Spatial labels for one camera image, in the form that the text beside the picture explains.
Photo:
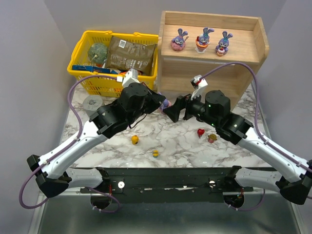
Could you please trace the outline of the purple bunny with strawberry cake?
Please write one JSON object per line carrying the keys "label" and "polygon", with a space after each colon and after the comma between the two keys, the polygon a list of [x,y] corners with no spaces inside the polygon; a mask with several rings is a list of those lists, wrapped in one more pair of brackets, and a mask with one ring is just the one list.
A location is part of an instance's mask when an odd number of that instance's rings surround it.
{"label": "purple bunny with strawberry cake", "polygon": [[220,39],[218,42],[218,45],[215,47],[215,52],[218,56],[223,56],[227,54],[228,52],[228,47],[229,47],[229,39],[233,37],[232,33],[228,33],[227,31],[222,32],[223,38]]}

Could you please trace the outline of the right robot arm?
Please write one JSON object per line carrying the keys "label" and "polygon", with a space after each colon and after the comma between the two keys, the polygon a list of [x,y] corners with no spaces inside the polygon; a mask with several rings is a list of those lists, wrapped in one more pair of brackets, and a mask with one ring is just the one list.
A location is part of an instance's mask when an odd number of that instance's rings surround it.
{"label": "right robot arm", "polygon": [[286,200],[303,205],[312,187],[312,163],[287,151],[263,133],[255,124],[230,110],[230,99],[220,90],[209,91],[205,101],[190,94],[179,96],[164,113],[177,122],[180,111],[184,120],[195,117],[215,128],[224,140],[238,145],[270,164],[275,171],[236,168],[235,182],[241,187],[257,187],[280,193]]}

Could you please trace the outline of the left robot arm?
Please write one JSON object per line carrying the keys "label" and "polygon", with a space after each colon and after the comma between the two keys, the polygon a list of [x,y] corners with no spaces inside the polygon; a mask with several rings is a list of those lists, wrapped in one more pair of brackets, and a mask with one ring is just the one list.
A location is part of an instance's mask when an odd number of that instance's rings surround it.
{"label": "left robot arm", "polygon": [[39,189],[52,198],[68,188],[97,188],[105,178],[101,169],[74,169],[71,165],[95,146],[126,130],[142,115],[157,110],[164,100],[165,96],[144,84],[131,83],[119,98],[99,107],[77,133],[57,148],[42,156],[28,157]]}

